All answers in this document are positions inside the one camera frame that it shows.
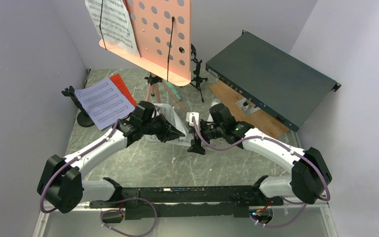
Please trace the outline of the green condenser microphone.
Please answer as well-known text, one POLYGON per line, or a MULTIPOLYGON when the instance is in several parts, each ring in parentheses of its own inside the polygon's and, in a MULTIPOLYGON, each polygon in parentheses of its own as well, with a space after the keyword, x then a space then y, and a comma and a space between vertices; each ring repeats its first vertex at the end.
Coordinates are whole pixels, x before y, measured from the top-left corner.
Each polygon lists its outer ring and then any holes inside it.
POLYGON ((168 88, 172 91, 172 93, 177 97, 177 99, 178 99, 179 101, 181 101, 181 100, 182 100, 182 97, 181 97, 181 95, 179 94, 178 90, 176 89, 175 85, 172 84, 172 83, 170 83, 170 82, 168 82, 168 81, 166 81, 165 83, 166 83, 166 85, 168 86, 168 88))

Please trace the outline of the black tripod mic stand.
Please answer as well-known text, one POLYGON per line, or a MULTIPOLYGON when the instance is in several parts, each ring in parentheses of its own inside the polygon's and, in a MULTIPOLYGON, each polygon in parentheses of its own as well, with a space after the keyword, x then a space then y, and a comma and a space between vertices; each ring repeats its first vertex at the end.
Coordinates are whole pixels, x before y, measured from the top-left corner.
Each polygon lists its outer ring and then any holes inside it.
POLYGON ((196 52, 196 48, 193 44, 191 44, 191 56, 192 56, 192 59, 191 61, 195 63, 195 70, 193 70, 193 74, 194 74, 194 77, 191 79, 191 82, 190 82, 190 85, 192 85, 195 89, 197 89, 200 93, 200 98, 201 98, 201 102, 204 103, 204 98, 203 98, 203 95, 202 95, 202 89, 201 89, 201 84, 204 82, 204 81, 207 81, 208 78, 203 78, 200 76, 200 70, 201 70, 201 64, 202 64, 202 60, 198 60, 197 59, 197 52, 196 52))

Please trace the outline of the purple sheet paper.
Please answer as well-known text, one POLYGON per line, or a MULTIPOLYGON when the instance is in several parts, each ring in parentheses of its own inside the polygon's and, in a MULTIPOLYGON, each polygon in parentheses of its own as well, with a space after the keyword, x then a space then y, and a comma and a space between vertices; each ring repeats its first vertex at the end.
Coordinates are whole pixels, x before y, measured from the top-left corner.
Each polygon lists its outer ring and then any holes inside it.
POLYGON ((76 90, 75 96, 99 130, 127 117, 135 109, 135 105, 120 92, 110 78, 76 90))

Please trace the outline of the red sheet music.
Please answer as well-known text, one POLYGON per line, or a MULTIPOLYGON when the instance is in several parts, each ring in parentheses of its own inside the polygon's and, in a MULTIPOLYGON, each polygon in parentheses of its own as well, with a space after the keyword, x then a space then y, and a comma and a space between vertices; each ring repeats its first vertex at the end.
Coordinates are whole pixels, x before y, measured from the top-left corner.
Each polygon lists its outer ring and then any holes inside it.
POLYGON ((123 79, 121 78, 120 74, 115 74, 110 77, 110 80, 114 83, 114 85, 119 89, 121 94, 123 94, 126 99, 134 106, 136 107, 137 103, 131 94, 130 90, 124 83, 123 79))

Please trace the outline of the pink music stand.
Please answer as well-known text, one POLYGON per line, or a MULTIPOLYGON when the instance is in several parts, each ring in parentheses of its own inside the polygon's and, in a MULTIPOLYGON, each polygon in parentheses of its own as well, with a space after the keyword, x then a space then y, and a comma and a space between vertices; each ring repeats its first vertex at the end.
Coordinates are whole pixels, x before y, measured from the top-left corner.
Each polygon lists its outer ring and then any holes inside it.
POLYGON ((191 81, 191 1, 126 0, 139 56, 99 41, 100 47, 176 85, 191 81))

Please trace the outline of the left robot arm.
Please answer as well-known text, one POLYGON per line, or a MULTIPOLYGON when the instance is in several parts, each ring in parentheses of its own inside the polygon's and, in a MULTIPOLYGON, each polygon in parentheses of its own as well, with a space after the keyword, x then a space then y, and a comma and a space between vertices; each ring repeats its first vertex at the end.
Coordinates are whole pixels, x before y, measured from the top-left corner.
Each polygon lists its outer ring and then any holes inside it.
POLYGON ((188 128, 168 104, 141 101, 124 119, 118 119, 100 138, 77 152, 51 156, 38 183, 39 207, 43 213, 68 213, 79 203, 103 200, 109 207, 122 201, 122 187, 110 178, 84 182, 83 177, 111 155, 122 151, 142 137, 155 142, 189 144, 188 128))

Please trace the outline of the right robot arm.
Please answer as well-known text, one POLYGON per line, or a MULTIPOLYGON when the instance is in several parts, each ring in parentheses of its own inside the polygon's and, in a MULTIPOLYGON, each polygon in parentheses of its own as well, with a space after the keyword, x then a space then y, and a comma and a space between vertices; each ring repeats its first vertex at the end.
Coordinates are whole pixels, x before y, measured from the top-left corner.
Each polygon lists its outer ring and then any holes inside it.
POLYGON ((257 188, 252 191, 256 204, 264 205, 275 197, 296 197, 306 204, 331 199, 328 185, 333 178, 318 149, 304 150, 274 139, 250 123, 237 121, 222 103, 213 105, 209 113, 210 120, 200 119, 196 112, 187 113, 196 152, 204 151, 201 144, 215 151, 239 147, 257 153, 287 171, 285 176, 259 179, 257 188))

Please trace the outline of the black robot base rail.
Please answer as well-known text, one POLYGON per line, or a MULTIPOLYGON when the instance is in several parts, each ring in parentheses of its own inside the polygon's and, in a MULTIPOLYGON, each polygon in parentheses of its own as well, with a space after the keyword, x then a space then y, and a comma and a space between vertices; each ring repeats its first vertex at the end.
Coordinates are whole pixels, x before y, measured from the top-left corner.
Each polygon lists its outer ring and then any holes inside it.
POLYGON ((171 188, 123 188, 107 201, 97 199, 90 208, 121 208, 126 220, 153 217, 233 216, 248 218, 265 206, 281 206, 279 197, 268 198, 257 185, 171 188))

